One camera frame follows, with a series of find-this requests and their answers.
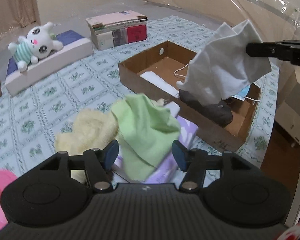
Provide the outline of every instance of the yellow towel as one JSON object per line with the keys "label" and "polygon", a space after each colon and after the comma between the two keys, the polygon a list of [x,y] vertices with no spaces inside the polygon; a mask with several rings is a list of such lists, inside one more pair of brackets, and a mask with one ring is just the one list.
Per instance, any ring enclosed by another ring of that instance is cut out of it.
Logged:
{"label": "yellow towel", "polygon": [[[72,132],[56,136],[55,150],[67,151],[69,155],[81,155],[91,148],[103,149],[117,135],[118,123],[111,112],[83,109],[77,115]],[[84,171],[71,171],[71,177],[86,182]]]}

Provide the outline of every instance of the white stuffed animal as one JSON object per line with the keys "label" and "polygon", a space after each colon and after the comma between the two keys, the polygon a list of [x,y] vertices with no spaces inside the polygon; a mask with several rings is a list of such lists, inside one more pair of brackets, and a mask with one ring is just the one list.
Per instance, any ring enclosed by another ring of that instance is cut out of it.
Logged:
{"label": "white stuffed animal", "polygon": [[28,64],[38,63],[39,59],[47,57],[52,50],[63,48],[61,41],[51,38],[53,23],[48,22],[43,26],[31,29],[27,37],[19,36],[19,44],[10,43],[9,51],[17,64],[20,72],[27,69]]}

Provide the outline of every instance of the plush toy eye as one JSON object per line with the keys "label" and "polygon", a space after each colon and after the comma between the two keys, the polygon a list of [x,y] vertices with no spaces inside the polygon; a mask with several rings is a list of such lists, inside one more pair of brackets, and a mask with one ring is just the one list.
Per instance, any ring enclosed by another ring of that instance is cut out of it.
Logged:
{"label": "plush toy eye", "polygon": [[45,53],[47,51],[47,49],[48,49],[47,46],[41,46],[40,49],[39,49],[39,52],[40,53]]}
{"label": "plush toy eye", "polygon": [[32,34],[38,34],[40,32],[40,29],[38,28],[38,29],[35,29],[33,32],[32,32]]}

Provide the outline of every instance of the floral tablecloth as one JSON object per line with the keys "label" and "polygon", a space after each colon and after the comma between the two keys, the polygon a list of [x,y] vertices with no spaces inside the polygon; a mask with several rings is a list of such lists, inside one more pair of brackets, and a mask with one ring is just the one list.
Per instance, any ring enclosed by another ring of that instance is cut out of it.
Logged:
{"label": "floral tablecloth", "polygon": [[[82,108],[106,112],[111,104],[132,93],[120,83],[118,62],[163,41],[173,41],[196,52],[213,31],[176,16],[149,21],[146,41],[95,50],[94,55],[77,61],[37,82],[15,97],[2,84],[0,98],[0,168],[20,176],[54,154],[55,135],[72,129],[72,121]],[[260,167],[271,135],[277,96],[279,69],[258,80],[261,102],[245,144],[237,154]],[[220,154],[199,138],[193,147]],[[183,178],[178,171],[173,181]],[[219,177],[209,171],[205,185]],[[123,181],[115,174],[113,184]]]}

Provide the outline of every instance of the blue face mask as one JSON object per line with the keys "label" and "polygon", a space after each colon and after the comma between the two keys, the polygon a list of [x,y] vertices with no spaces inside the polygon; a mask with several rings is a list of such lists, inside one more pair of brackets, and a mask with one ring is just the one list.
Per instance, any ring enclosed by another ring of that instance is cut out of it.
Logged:
{"label": "blue face mask", "polygon": [[247,87],[245,87],[244,89],[242,89],[238,94],[232,96],[233,98],[237,98],[241,101],[244,101],[245,98],[249,92],[249,89],[250,89],[250,85],[248,85]]}

